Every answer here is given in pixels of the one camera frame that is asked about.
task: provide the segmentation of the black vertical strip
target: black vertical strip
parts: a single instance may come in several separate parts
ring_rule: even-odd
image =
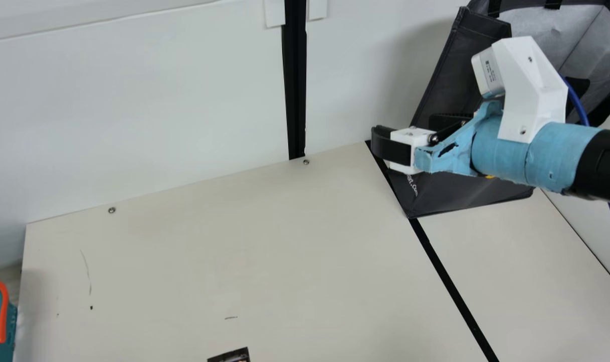
[[[493,348],[491,348],[490,344],[488,344],[486,336],[484,336],[483,332],[481,332],[481,330],[479,329],[479,325],[477,325],[477,321],[475,321],[475,318],[470,313],[466,302],[464,302],[463,298],[461,298],[461,294],[459,294],[457,287],[455,287],[455,284],[452,282],[452,279],[450,279],[448,272],[443,267],[443,264],[441,263],[437,253],[432,248],[432,245],[430,244],[430,241],[424,229],[422,228],[422,225],[420,224],[419,220],[411,219],[410,225],[413,226],[415,234],[417,234],[419,241],[422,243],[422,246],[424,247],[424,250],[428,255],[428,259],[430,259],[432,265],[434,266],[434,270],[437,271],[437,274],[443,282],[443,286],[446,287],[446,289],[448,290],[448,294],[450,294],[450,296],[452,297],[452,302],[455,303],[457,309],[459,309],[459,312],[461,312],[461,316],[463,317],[464,321],[466,321],[466,325],[468,325],[468,328],[470,328],[470,332],[472,333],[473,337],[475,337],[475,341],[477,341],[477,343],[479,344],[479,348],[481,348],[481,351],[484,353],[484,356],[486,356],[486,359],[489,360],[489,362],[499,362],[499,359],[497,359]]]
[[[562,0],[546,0],[544,9],[559,10],[562,7]]]
[[[285,1],[282,69],[285,80],[289,159],[305,156],[305,86],[307,76],[306,0]]]
[[[502,0],[489,0],[488,2],[488,16],[493,18],[499,18],[499,9],[502,6]]]

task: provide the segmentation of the small dark object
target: small dark object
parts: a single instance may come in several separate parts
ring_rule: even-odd
[[[207,362],[251,362],[251,359],[249,358],[249,349],[245,347],[216,355],[216,357],[207,359]]]
[[[429,144],[438,144],[439,143],[439,136],[436,135],[436,134],[428,136],[428,143]]]

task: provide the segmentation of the white panel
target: white panel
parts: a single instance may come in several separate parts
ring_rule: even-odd
[[[15,360],[485,360],[365,144],[310,160],[29,225]]]
[[[0,1],[0,38],[217,1],[3,0]]]
[[[308,0],[308,20],[318,20],[328,16],[328,0]]]
[[[610,130],[610,116],[602,128]],[[610,273],[610,211],[606,202],[554,193],[548,197]]]
[[[542,192],[420,222],[499,360],[610,361],[610,275]]]
[[[265,25],[268,28],[285,25],[285,0],[264,0]]]
[[[0,265],[27,222],[287,159],[263,0],[0,41]]]
[[[330,0],[308,23],[306,151],[409,126],[464,0]]]

